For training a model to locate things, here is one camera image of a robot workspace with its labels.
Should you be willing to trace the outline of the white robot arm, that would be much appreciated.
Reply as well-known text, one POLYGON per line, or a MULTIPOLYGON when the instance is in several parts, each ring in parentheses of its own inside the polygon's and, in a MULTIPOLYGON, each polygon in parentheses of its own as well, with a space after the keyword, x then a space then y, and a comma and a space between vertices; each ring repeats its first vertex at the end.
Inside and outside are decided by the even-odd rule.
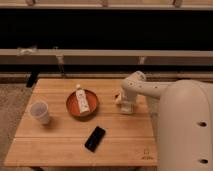
POLYGON ((124 113, 133 112, 138 95, 159 100, 158 171, 213 171, 213 83, 150 82, 136 71, 121 87, 124 113))

